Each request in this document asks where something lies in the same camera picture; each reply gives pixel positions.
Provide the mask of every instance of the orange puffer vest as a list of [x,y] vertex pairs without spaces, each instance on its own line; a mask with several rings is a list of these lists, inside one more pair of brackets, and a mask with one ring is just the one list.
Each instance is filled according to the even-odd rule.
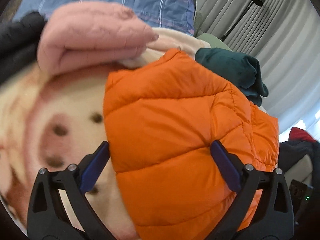
[[103,109],[119,189],[142,240],[203,240],[224,216],[236,195],[210,155],[212,141],[258,170],[277,163],[277,119],[182,51],[111,73]]

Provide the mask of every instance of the dark green velvet garment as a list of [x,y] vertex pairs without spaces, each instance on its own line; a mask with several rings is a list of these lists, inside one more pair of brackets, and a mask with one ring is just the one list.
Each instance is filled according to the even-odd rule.
[[262,82],[259,61],[245,53],[226,49],[199,49],[196,62],[229,80],[255,105],[261,106],[261,96],[269,95]]

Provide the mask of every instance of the floor lamp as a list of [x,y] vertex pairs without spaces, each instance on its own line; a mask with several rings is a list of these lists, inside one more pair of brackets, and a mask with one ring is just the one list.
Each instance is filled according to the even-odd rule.
[[252,0],[251,2],[250,2],[250,4],[244,9],[244,11],[242,12],[242,14],[239,16],[239,18],[238,18],[238,20],[236,21],[236,23],[230,28],[230,30],[228,30],[228,32],[225,34],[225,35],[223,35],[221,38],[220,38],[220,40],[221,41],[224,41],[228,36],[229,36],[229,34],[233,31],[233,29],[236,27],[236,25],[241,21],[241,19],[244,17],[244,15],[249,11],[249,9],[251,8],[251,6],[253,5],[253,4],[256,4],[256,5],[258,5],[259,7],[261,7],[263,4],[264,4],[264,2],[265,2],[266,0]]

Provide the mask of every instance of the gray curtain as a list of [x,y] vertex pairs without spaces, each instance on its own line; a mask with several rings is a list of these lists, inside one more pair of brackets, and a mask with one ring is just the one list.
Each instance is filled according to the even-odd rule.
[[[251,0],[197,1],[201,30],[221,37]],[[308,115],[315,119],[320,109],[320,17],[310,0],[253,5],[224,42],[259,59],[269,89],[262,105],[278,117],[280,132]]]

